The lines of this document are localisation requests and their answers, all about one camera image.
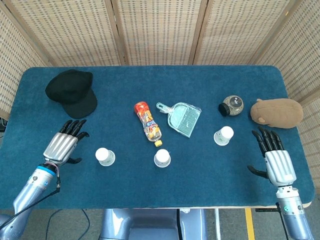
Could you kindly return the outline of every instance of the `dustpan handle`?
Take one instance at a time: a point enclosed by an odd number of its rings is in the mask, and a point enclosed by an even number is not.
[[[156,104],[156,108],[160,109],[160,112],[164,113],[164,114],[169,114],[169,113],[172,113],[174,111],[171,107],[168,107],[168,106],[164,105],[161,102],[158,102]]]

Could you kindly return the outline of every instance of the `yellow bottle cap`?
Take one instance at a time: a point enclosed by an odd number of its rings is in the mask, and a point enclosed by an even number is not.
[[[158,140],[158,141],[154,142],[154,145],[155,145],[156,147],[160,147],[160,146],[162,145],[162,141],[161,141],[161,140]]]

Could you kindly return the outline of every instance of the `blue carpet tablecloth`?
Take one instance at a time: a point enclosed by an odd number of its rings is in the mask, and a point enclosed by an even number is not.
[[[43,152],[70,119],[59,103],[45,94],[48,82],[68,69],[93,73],[96,110],[86,117],[82,130],[90,134],[79,142],[72,157],[76,165],[61,167],[61,191],[39,208],[165,208],[275,205],[276,191],[267,179],[249,172],[247,165],[266,165],[251,130],[250,118],[257,98],[287,98],[279,70],[272,66],[108,66],[36,67],[22,76],[0,150],[0,208],[12,202],[38,164]],[[229,95],[241,96],[244,110],[223,117],[218,104]],[[149,104],[162,131],[161,148],[171,155],[166,168],[156,167],[159,148],[149,142],[134,113],[139,101]],[[173,106],[185,102],[202,113],[187,138],[167,124],[156,103]],[[227,146],[218,146],[214,133],[223,126],[234,129]],[[288,150],[297,180],[294,187],[303,203],[315,190],[296,128],[275,128]],[[98,148],[114,151],[115,163],[101,166]],[[56,187],[54,179],[45,193]]]

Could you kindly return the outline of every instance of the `black cap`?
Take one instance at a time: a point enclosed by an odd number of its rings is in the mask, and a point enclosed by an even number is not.
[[[219,112],[222,116],[226,117],[230,114],[230,108],[224,102],[219,104]]]
[[[68,70],[55,76],[45,88],[49,99],[62,105],[73,119],[91,114],[97,107],[97,98],[91,89],[91,72]]]

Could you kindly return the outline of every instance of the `robotic arm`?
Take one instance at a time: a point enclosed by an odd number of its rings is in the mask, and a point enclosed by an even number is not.
[[[303,204],[297,188],[292,184],[297,179],[289,153],[284,149],[280,137],[259,127],[258,132],[252,131],[256,137],[266,164],[266,171],[256,170],[247,166],[255,175],[269,179],[278,188],[277,206],[282,215],[284,226],[289,235],[295,240],[314,240],[305,215]]]
[[[89,137],[87,132],[78,134],[86,120],[67,121],[55,134],[45,149],[45,162],[38,165],[21,192],[13,201],[14,215],[0,214],[0,240],[17,240],[24,233],[33,206],[60,191],[59,167],[65,163],[77,164],[81,158],[70,158],[78,141]],[[57,177],[56,190],[40,199],[47,186]]]

